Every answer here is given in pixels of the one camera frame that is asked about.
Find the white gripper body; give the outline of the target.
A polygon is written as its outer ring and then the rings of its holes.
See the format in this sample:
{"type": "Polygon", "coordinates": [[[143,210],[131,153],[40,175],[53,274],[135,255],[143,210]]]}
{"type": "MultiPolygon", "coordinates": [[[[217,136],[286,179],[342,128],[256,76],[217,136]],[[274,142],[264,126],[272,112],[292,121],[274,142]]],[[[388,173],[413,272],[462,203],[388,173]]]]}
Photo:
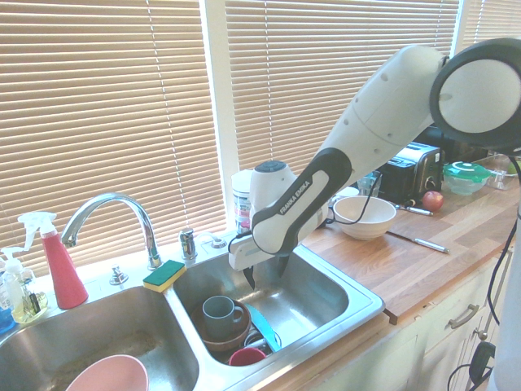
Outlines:
{"type": "Polygon", "coordinates": [[[236,270],[241,271],[267,261],[278,255],[268,254],[262,251],[253,240],[252,234],[238,235],[229,243],[229,264],[236,270]]]}

